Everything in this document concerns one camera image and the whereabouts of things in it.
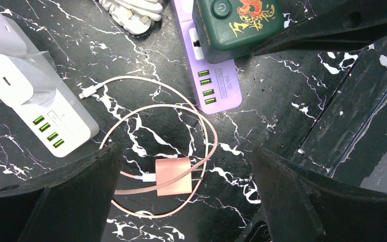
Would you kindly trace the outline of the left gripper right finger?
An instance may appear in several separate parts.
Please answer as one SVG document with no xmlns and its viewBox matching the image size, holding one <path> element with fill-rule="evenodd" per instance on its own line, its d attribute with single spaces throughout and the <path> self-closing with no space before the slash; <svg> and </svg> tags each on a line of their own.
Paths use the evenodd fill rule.
<svg viewBox="0 0 387 242">
<path fill-rule="evenodd" d="M 387 193 L 318 174 L 262 146 L 251 166 L 273 241 L 387 241 Z"/>
</svg>

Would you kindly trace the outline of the white tiger power strip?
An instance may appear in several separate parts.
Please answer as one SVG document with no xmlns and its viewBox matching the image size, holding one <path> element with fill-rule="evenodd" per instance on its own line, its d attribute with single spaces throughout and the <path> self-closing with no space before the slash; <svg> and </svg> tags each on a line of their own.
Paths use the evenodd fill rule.
<svg viewBox="0 0 387 242">
<path fill-rule="evenodd" d="M 65 157 L 99 126 L 18 24 L 0 13 L 0 100 L 55 156 Z"/>
</svg>

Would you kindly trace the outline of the pink charger with cable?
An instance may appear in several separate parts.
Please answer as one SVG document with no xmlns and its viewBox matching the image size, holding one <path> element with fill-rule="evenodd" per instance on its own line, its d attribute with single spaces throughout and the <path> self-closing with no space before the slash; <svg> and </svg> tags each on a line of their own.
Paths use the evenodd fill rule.
<svg viewBox="0 0 387 242">
<path fill-rule="evenodd" d="M 156 185 L 152 187 L 141 188 L 141 189 L 115 190 L 114 194 L 119 196 L 142 194 L 142 193 L 147 193 L 152 191 L 156 191 L 158 196 L 178 195 L 178 194 L 186 194 L 187 188 L 190 188 L 189 190 L 190 195 L 180 206 L 178 206 L 177 208 L 175 208 L 170 212 L 160 214 L 160 215 L 133 212 L 124 208 L 115 199 L 111 199 L 112 205 L 114 205 L 120 211 L 139 218 L 157 219 L 157 218 L 164 218 L 164 217 L 171 216 L 176 212 L 178 212 L 179 210 L 181 210 L 185 205 L 187 205 L 189 201 L 192 199 L 192 197 L 194 196 L 194 194 L 196 193 L 197 189 L 199 188 L 205 174 L 207 162 L 213 156 L 218 146 L 218 135 L 217 135 L 216 129 L 207 118 L 205 118 L 202 114 L 199 113 L 196 107 L 183 94 L 181 94 L 173 87 L 154 79 L 138 77 L 138 76 L 113 77 L 106 81 L 98 83 L 96 85 L 92 85 L 88 88 L 83 89 L 82 92 L 79 94 L 79 98 L 80 99 L 88 98 L 93 94 L 95 94 L 99 89 L 101 89 L 105 85 L 114 81 L 121 81 L 121 80 L 139 80 L 139 81 L 146 81 L 146 82 L 163 86 L 169 89 L 170 91 L 172 91 L 173 93 L 175 93 L 176 95 L 178 95 L 180 98 L 182 98 L 190 107 L 188 108 L 178 104 L 153 104 L 153 105 L 144 106 L 134 111 L 131 111 L 129 114 L 121 118 L 114 126 L 110 128 L 110 130 L 106 133 L 105 137 L 100 143 L 100 146 L 99 146 L 100 149 L 104 148 L 110 135 L 116 130 L 116 128 L 118 128 L 120 124 L 122 124 L 122 122 L 124 122 L 134 114 L 137 114 L 138 112 L 144 111 L 147 109 L 159 108 L 159 107 L 171 107 L 171 108 L 183 109 L 185 111 L 195 114 L 198 117 L 201 126 L 203 127 L 203 132 L 205 136 L 205 154 L 204 154 L 204 158 L 199 162 L 197 162 L 195 165 L 192 165 L 190 162 L 190 159 L 187 157 L 163 158 L 163 159 L 156 159 L 155 173 L 132 175 L 124 171 L 120 171 L 120 174 L 123 176 L 129 177 L 132 179 L 142 180 L 143 182 L 155 182 Z"/>
</svg>

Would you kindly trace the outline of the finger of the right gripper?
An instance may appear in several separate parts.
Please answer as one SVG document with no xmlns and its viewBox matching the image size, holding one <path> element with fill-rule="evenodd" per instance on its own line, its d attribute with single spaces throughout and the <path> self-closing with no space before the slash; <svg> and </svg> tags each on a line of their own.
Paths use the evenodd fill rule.
<svg viewBox="0 0 387 242">
<path fill-rule="evenodd" d="M 266 39 L 251 54 L 285 50 L 353 51 L 386 36 L 387 1 L 346 1 Z"/>
</svg>

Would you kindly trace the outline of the purple power strip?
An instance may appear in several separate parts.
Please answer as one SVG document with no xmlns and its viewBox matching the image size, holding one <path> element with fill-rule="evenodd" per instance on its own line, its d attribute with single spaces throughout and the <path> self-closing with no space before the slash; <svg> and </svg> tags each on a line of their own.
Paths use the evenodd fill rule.
<svg viewBox="0 0 387 242">
<path fill-rule="evenodd" d="M 242 103 L 242 94 L 235 61 L 230 59 L 210 64 L 204 59 L 200 39 L 192 19 L 193 1 L 169 2 L 197 107 L 206 114 L 236 108 Z"/>
</svg>

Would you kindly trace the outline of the green power adapter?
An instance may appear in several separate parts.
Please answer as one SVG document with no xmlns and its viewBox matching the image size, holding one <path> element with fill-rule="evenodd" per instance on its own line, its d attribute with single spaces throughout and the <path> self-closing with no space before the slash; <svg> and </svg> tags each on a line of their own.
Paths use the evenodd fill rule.
<svg viewBox="0 0 387 242">
<path fill-rule="evenodd" d="M 211 64 L 248 55 L 284 28 L 275 0 L 195 0 L 192 19 Z"/>
</svg>

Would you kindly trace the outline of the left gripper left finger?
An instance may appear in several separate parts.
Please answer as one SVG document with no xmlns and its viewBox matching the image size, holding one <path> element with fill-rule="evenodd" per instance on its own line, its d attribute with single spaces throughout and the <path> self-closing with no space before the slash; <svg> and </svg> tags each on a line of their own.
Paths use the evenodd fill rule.
<svg viewBox="0 0 387 242">
<path fill-rule="evenodd" d="M 0 189 L 0 241 L 101 241 L 122 167 L 118 143 Z"/>
</svg>

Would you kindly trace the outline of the white USB charger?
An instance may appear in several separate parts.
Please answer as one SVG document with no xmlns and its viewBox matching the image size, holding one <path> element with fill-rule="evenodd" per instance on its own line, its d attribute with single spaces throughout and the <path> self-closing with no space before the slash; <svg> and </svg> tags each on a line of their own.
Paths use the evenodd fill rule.
<svg viewBox="0 0 387 242">
<path fill-rule="evenodd" d="M 40 105 L 56 95 L 49 77 L 24 59 L 0 54 L 0 99 L 9 107 Z"/>
</svg>

